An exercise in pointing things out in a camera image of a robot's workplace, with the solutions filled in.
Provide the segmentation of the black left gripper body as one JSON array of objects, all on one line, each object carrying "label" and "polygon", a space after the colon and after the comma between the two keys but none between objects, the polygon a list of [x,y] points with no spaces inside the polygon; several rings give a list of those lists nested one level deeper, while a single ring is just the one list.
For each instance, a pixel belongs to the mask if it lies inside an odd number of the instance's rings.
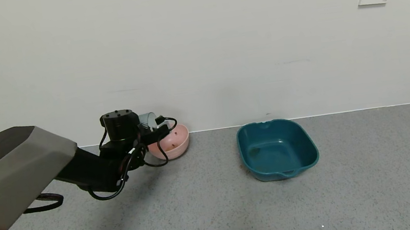
[{"label": "black left gripper body", "polygon": [[140,131],[141,142],[145,145],[157,143],[170,133],[168,125],[161,125],[158,128],[142,128]]}]

